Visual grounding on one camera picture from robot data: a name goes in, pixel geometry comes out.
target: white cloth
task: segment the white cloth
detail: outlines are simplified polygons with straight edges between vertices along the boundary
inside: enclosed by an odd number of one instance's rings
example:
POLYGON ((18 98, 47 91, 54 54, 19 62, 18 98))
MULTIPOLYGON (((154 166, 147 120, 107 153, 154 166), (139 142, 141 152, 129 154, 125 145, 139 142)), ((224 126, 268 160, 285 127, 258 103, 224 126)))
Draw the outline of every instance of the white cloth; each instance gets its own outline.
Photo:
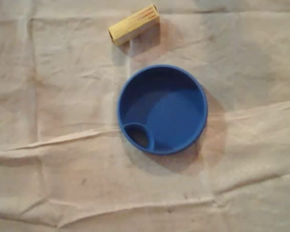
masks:
POLYGON ((113 46, 107 28, 150 3, 0 0, 0 231, 290 232, 290 0, 157 0, 161 25, 113 46), (157 63, 209 104, 170 157, 116 122, 157 63))

